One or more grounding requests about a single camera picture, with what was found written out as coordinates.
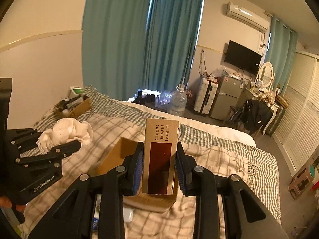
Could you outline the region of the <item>person's left hand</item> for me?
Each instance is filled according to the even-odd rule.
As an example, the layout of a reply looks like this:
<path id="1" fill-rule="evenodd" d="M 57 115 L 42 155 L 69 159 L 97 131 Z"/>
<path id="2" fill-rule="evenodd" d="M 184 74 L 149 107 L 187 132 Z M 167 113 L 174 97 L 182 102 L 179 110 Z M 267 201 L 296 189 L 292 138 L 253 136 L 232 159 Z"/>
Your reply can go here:
<path id="1" fill-rule="evenodd" d="M 0 197 L 0 207 L 11 208 L 12 203 L 6 196 Z M 26 208 L 26 205 L 15 205 L 15 208 L 18 212 L 23 212 Z"/>

